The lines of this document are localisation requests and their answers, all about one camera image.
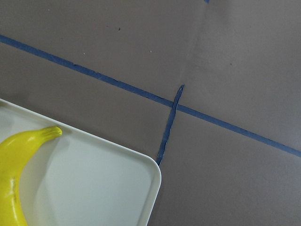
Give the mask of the yellow banana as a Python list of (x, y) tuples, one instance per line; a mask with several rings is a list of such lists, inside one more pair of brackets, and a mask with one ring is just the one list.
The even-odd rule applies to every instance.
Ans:
[(6, 138), (0, 144), (0, 224), (2, 226), (26, 226), (19, 184), (28, 161), (47, 141), (62, 135), (57, 127), (24, 131)]

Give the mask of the white bear print tray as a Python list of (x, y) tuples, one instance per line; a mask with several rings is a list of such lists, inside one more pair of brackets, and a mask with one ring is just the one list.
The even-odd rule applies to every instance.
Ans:
[(49, 126), (63, 134), (38, 150), (21, 177), (28, 224), (147, 225), (161, 184), (152, 158), (1, 100), (1, 140)]

